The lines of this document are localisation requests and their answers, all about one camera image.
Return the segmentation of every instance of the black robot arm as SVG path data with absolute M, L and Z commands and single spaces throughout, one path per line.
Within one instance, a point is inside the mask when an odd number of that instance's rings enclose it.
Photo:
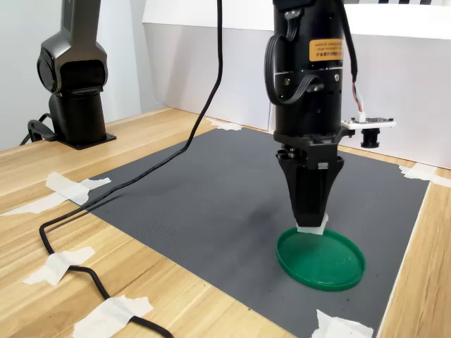
M 378 145 L 378 128 L 393 125 L 386 119 L 341 121 L 343 36 L 353 89 L 357 80 L 357 57 L 342 0 L 273 0 L 273 5 L 275 34 L 266 47 L 265 81 L 276 106 L 274 139 L 282 144 L 277 159 L 297 224 L 319 227 L 344 165 L 338 156 L 340 140 L 365 129 L 362 146 Z M 365 142 L 369 135 L 373 142 Z
M 61 30 L 42 42 L 37 61 L 41 83 L 51 92 L 54 134 L 34 121 L 30 136 L 59 140 L 75 149 L 115 139 L 106 133 L 100 99 L 108 68 L 105 50 L 97 43 L 99 12 L 100 0 L 63 0 Z

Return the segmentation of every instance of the cable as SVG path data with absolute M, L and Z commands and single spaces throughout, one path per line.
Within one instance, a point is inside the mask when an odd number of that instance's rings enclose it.
M 354 97 L 355 103 L 359 107 L 359 111 L 364 111 L 363 106 L 360 104 L 359 99 L 357 98 L 356 86 L 355 83 L 352 83 L 352 96 Z
M 51 118 L 49 113 L 45 113 L 43 116 L 41 116 L 39 118 L 40 122 L 44 122 L 44 120 L 46 118 Z M 26 144 L 28 142 L 28 140 L 30 139 L 30 134 L 27 134 L 27 136 L 25 136 L 25 138 L 22 140 L 22 142 L 19 144 L 19 146 L 23 146 L 24 144 Z
M 276 45 L 280 40 L 285 40 L 286 42 L 293 41 L 296 37 L 298 27 L 299 21 L 296 18 L 288 19 L 287 34 L 285 36 L 272 36 L 266 45 L 264 64 L 266 92 L 268 93 L 269 101 L 277 106 L 289 106 L 291 104 L 295 104 L 304 95 L 313 82 L 321 84 L 321 79 L 317 75 L 308 74 L 302 78 L 295 93 L 289 99 L 280 99 L 276 92 L 274 85 L 274 55 L 276 53 Z
M 49 227 L 50 225 L 56 224 L 58 222 L 61 222 L 62 220 L 65 220 L 69 217 L 77 215 L 78 213 L 85 211 L 88 208 L 91 208 L 92 206 L 99 203 L 101 200 L 105 199 L 106 197 L 108 197 L 112 193 L 118 191 L 119 189 L 128 187 L 129 185 L 136 183 L 137 181 L 146 177 L 148 174 L 154 172 L 156 169 L 158 169 L 158 168 L 162 167 L 163 165 L 167 164 L 168 162 L 172 161 L 175 157 L 179 156 L 180 154 L 183 154 L 188 149 L 188 147 L 191 145 L 192 139 L 194 138 L 194 135 L 196 134 L 197 128 L 199 127 L 199 124 L 200 124 L 202 118 L 204 117 L 206 111 L 210 107 L 211 101 L 213 100 L 214 95 L 215 95 L 216 91 L 218 90 L 219 85 L 221 84 L 221 80 L 222 80 L 222 76 L 223 76 L 223 31 L 222 31 L 222 29 L 223 29 L 223 4 L 222 4 L 222 0 L 216 0 L 216 1 L 217 1 L 217 13 L 218 13 L 218 29 L 217 29 L 218 30 L 218 77 L 216 79 L 213 89 L 211 90 L 209 98 L 206 100 L 206 103 L 205 103 L 204 108 L 202 109 L 202 112 L 199 114 L 199 117 L 197 118 L 196 123 L 194 124 L 194 127 L 192 128 L 191 134 L 188 137 L 188 140 L 186 141 L 185 145 L 183 146 L 183 148 L 176 151 L 174 154 L 172 154 L 171 156 L 169 156 L 162 162 L 160 162 L 157 165 L 154 165 L 153 167 L 151 167 L 150 169 L 144 171 L 141 175 L 139 175 L 123 184 L 119 184 L 119 185 L 115 186 L 114 188 L 108 190 L 103 195 L 101 195 L 101 196 L 97 197 L 96 199 L 92 200 L 91 202 L 88 202 L 85 205 L 75 209 L 74 211 L 71 211 L 70 213 L 67 213 L 58 218 L 55 218 L 54 220 L 50 220 L 49 222 L 45 222 L 44 224 L 42 224 L 39 227 L 39 234 L 41 236 L 42 243 L 44 244 L 45 249 L 47 250 L 47 252 L 49 254 L 54 254 L 55 251 L 52 249 L 52 247 L 49 243 L 49 240 L 47 239 L 47 236 L 45 233 L 46 227 Z M 93 269 L 86 268 L 83 266 L 78 266 L 78 265 L 71 265 L 69 267 L 69 270 L 78 271 L 78 272 L 82 272 L 82 273 L 89 273 L 91 275 L 92 279 L 94 280 L 94 283 L 95 283 L 97 289 L 100 291 L 101 295 L 103 296 L 103 298 L 108 299 L 110 297 L 108 292 L 105 290 L 105 287 L 100 282 L 99 277 L 93 271 Z M 137 323 L 138 325 L 147 327 L 155 332 L 158 332 L 165 338 L 173 338 L 173 335 L 168 330 L 164 329 L 161 326 L 158 326 L 155 323 L 149 322 L 148 320 L 145 320 L 143 318 L 138 318 L 135 316 L 135 317 L 132 317 L 132 319 L 130 319 L 130 321 Z
M 361 106 L 361 108 L 362 108 L 362 111 L 364 111 L 364 98 L 363 98 L 363 96 L 360 94 L 360 92 L 359 92 L 359 88 L 357 88 L 357 85 L 354 83 L 354 88 L 355 88 L 355 92 L 356 92 L 356 94 L 357 94 L 357 100 L 359 101 L 359 103 L 360 103 L 360 106 Z
M 355 83 L 357 81 L 357 55 L 355 53 L 354 42 L 352 42 L 350 24 L 347 21 L 345 5 L 342 0 L 335 0 L 335 4 L 337 5 L 338 16 L 340 17 L 343 33 L 345 34 L 347 50 L 350 53 L 352 83 Z

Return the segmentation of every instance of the white backdrop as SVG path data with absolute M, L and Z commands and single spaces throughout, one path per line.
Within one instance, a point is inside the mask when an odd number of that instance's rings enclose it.
M 447 61 L 451 55 L 451 8 L 378 4 L 345 7 L 357 49 L 357 84 L 366 114 L 368 117 L 394 117 L 398 121 L 398 127 L 382 130 L 381 147 L 374 151 L 451 168 L 451 142 L 445 137 L 451 125 L 447 102 L 451 78 Z M 156 69 L 154 86 L 163 90 L 157 91 L 157 99 L 167 106 L 198 113 L 216 78 L 216 35 L 212 30 L 216 26 L 216 2 L 148 0 L 143 21 L 152 67 Z M 187 26 L 196 26 L 191 28 L 197 33 L 182 36 L 181 32 L 190 30 Z M 224 27 L 225 59 L 229 61 L 229 68 L 225 68 L 227 80 L 209 114 L 252 127 L 273 129 L 271 109 L 268 110 L 268 125 L 262 127 L 263 107 L 268 104 L 263 87 L 263 57 L 273 29 L 272 1 L 225 1 Z M 176 39 L 173 38 L 175 30 L 180 32 Z M 151 46 L 157 40 L 159 44 Z M 229 55 L 237 57 L 229 60 Z M 181 84 L 175 92 L 168 86 L 168 72 L 173 82 Z M 343 118 L 357 113 L 349 72 L 346 58 Z M 243 98 L 239 93 L 246 87 L 250 93 Z M 361 140 L 358 134 L 342 143 L 358 148 Z

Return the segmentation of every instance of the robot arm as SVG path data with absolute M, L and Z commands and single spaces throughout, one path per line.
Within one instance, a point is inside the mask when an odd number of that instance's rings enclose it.
M 363 129 L 362 146 L 375 147 L 379 128 L 395 123 L 366 117 L 341 121 L 343 35 L 353 85 L 357 79 L 357 57 L 342 0 L 273 0 L 273 5 L 275 34 L 266 48 L 265 81 L 276 105 L 274 139 L 282 144 L 277 159 L 297 224 L 319 227 L 344 165 L 338 156 L 340 140 Z

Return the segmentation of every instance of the wooden table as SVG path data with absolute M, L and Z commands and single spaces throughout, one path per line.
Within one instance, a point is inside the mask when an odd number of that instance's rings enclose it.
M 118 139 L 84 151 L 36 142 L 0 152 L 0 214 L 50 193 L 56 171 L 82 181 L 187 139 L 197 115 L 165 108 L 109 123 Z M 198 133 L 215 127 L 202 121 Z M 340 147 L 342 151 L 400 165 L 410 161 Z M 449 170 L 437 174 L 451 178 Z M 382 337 L 451 337 L 451 189 L 430 184 L 390 305 Z M 74 323 L 102 301 L 90 276 L 66 273 L 58 286 L 22 284 L 47 259 L 39 226 L 75 209 L 71 202 L 40 214 L 0 217 L 0 337 L 69 337 Z M 90 246 L 84 265 L 111 296 L 147 296 L 145 318 L 176 337 L 291 337 L 291 334 L 201 278 L 92 214 L 48 233 L 55 251 Z M 156 335 L 134 323 L 119 337 Z

